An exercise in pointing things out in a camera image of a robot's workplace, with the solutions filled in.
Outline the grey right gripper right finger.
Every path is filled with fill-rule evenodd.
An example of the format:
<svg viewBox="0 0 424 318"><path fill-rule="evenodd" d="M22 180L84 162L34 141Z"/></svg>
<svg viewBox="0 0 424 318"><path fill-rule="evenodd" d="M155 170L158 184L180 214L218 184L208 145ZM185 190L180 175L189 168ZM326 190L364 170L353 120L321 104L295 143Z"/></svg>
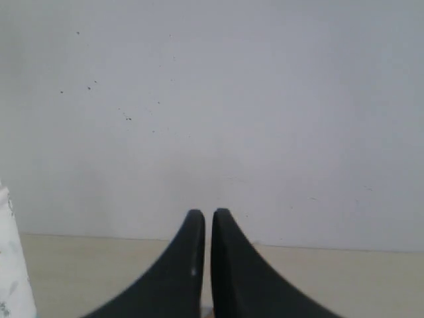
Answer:
<svg viewBox="0 0 424 318"><path fill-rule="evenodd" d="M211 291L216 317L338 317L281 277L225 208L213 215Z"/></svg>

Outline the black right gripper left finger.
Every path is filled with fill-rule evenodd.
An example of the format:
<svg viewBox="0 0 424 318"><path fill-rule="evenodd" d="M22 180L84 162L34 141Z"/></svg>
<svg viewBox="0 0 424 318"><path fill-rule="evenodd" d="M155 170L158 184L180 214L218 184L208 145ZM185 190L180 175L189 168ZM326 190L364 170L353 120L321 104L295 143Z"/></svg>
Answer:
<svg viewBox="0 0 424 318"><path fill-rule="evenodd" d="M205 218L192 209L157 261L86 317L201 317L204 251Z"/></svg>

